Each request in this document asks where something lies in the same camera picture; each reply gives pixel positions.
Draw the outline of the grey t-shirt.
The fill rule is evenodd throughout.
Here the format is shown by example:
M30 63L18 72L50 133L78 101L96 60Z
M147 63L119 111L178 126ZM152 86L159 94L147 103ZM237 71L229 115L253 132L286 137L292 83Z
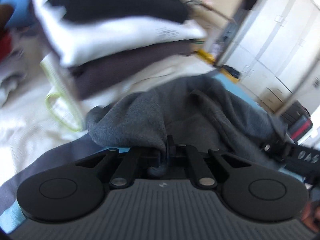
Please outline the grey t-shirt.
M165 151L167 137L201 152L219 149L279 170L281 164L259 149L284 140L287 126L251 106L208 75L183 77L147 92L134 93L112 107L95 107L86 117L100 146L144 146Z

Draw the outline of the patterned bed sheet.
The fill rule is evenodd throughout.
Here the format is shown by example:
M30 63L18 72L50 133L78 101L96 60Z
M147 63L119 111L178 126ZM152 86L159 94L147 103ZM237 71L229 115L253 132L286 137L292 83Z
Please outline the patterned bed sheet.
M26 77L9 94L1 108L1 229L11 233L24 222L16 201L19 176L47 151L79 139L85 129L72 132L59 124L49 113L45 97L52 88L40 62L48 54L38 37L23 37L15 42L25 63ZM240 87L228 81L197 56L175 55L153 63L124 81L105 89L89 99L79 101L84 115L95 106L108 105L135 92L149 90L184 76L208 73L225 88L259 108Z

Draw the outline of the folded dark brown garment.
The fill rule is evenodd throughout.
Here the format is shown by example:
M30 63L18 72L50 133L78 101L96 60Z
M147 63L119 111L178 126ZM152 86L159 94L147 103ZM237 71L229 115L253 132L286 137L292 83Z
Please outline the folded dark brown garment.
M78 67L68 69L78 96L87 99L109 88L149 65L175 55L190 55L190 40L158 43L151 46L122 51Z

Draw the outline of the yellow waste bin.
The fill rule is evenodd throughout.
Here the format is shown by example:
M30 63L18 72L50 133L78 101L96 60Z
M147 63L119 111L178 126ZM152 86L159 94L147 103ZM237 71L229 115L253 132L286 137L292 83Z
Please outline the yellow waste bin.
M219 67L220 73L227 77L232 83L237 84L240 81L241 73L233 67L223 65Z

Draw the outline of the white storage bag green trim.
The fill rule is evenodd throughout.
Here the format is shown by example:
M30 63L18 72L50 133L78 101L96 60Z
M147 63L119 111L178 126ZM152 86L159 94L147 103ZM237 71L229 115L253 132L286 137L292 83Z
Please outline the white storage bag green trim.
M49 113L70 131L83 131L85 115L68 70L60 66L54 53L47 54L40 62L40 67L52 86L44 100Z

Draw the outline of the yellow bag on floor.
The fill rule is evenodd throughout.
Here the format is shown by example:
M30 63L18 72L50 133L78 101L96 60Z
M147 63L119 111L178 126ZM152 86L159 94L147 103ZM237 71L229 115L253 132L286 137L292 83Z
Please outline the yellow bag on floor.
M209 64L215 63L215 57L212 54L206 52L205 50L199 49L196 51L196 53L201 59L208 62Z

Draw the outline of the white wardrobe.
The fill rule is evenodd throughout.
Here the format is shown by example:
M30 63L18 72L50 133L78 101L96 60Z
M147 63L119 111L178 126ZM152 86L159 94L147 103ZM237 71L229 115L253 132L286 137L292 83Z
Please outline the white wardrobe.
M313 0L258 0L219 62L276 112L294 93L319 51L319 7Z

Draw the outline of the folded white garment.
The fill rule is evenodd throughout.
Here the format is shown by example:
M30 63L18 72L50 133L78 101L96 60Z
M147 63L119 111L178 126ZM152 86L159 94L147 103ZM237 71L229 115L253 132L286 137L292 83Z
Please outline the folded white garment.
M76 24L62 18L65 9L53 8L49 0L32 0L44 36L65 68L80 66L125 50L157 43L200 40L206 31L195 21L174 23L149 16L131 16Z

